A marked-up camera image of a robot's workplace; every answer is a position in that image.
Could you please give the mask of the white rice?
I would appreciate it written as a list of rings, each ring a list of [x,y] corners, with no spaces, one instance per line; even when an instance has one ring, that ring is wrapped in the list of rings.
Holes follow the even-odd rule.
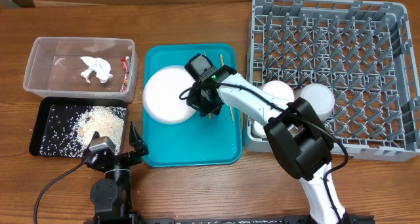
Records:
[[[96,132],[109,137],[119,152],[126,115],[127,109],[120,106],[54,104],[47,116],[39,154],[81,157]]]

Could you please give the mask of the white round plate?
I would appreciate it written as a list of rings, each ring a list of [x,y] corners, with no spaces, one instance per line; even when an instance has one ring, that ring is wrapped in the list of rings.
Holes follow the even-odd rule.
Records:
[[[183,66],[171,65],[158,70],[144,86],[144,109],[159,123],[171,125],[188,120],[196,111],[179,96],[193,83]]]

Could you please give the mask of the white napkin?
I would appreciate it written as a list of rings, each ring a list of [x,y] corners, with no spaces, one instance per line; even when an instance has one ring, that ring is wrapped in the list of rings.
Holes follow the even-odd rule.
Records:
[[[100,83],[106,83],[113,77],[111,74],[111,64],[103,58],[81,56],[80,59],[87,65],[87,69],[81,73],[81,76],[85,78],[87,83],[90,83],[89,76],[93,72],[96,74],[95,77],[99,79]]]

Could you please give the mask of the white pink bowl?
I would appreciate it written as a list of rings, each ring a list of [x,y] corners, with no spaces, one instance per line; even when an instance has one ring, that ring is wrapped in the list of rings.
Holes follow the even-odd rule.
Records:
[[[279,99],[285,99],[289,102],[293,102],[295,100],[295,94],[292,88],[290,88],[288,84],[282,81],[278,81],[278,80],[269,81],[265,83],[263,86],[261,86],[261,90],[268,93],[269,95],[272,95]]]

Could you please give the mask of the red snack wrapper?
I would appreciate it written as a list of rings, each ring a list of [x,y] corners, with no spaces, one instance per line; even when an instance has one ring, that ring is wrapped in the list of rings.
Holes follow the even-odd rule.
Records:
[[[126,56],[125,58],[121,59],[121,65],[122,65],[122,68],[124,69],[124,78],[123,78],[123,83],[120,89],[121,92],[124,92],[128,86],[130,60],[131,59],[129,56]]]

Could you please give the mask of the grey bowl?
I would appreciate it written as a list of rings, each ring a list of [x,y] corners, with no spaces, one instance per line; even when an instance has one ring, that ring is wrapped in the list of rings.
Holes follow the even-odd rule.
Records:
[[[313,107],[322,122],[326,121],[335,106],[335,97],[330,88],[319,83],[312,83],[295,93],[295,99],[305,99]]]

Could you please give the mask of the white paper cup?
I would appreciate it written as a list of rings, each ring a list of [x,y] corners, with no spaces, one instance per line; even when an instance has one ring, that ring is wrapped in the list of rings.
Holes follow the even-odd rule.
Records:
[[[264,127],[256,120],[252,120],[251,134],[254,138],[266,139]]]

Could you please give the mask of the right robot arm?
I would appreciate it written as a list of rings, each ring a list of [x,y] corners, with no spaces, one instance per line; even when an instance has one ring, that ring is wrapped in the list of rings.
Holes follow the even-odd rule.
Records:
[[[331,150],[339,141],[324,127],[308,101],[288,102],[265,93],[235,69],[217,68],[207,56],[197,54],[185,65],[193,85],[179,98],[201,116],[217,115],[223,105],[237,108],[261,124],[279,165],[300,181],[310,205],[313,223],[348,223],[332,173],[346,165],[333,166]]]

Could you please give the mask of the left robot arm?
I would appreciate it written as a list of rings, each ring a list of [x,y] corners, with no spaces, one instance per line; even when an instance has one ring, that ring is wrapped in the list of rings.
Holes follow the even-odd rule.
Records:
[[[82,160],[88,168],[104,174],[90,191],[94,204],[93,223],[144,223],[142,216],[133,210],[131,167],[142,163],[149,153],[148,147],[136,126],[130,124],[129,145],[132,151],[116,153],[116,146],[107,137],[94,132],[89,146],[83,151]]]

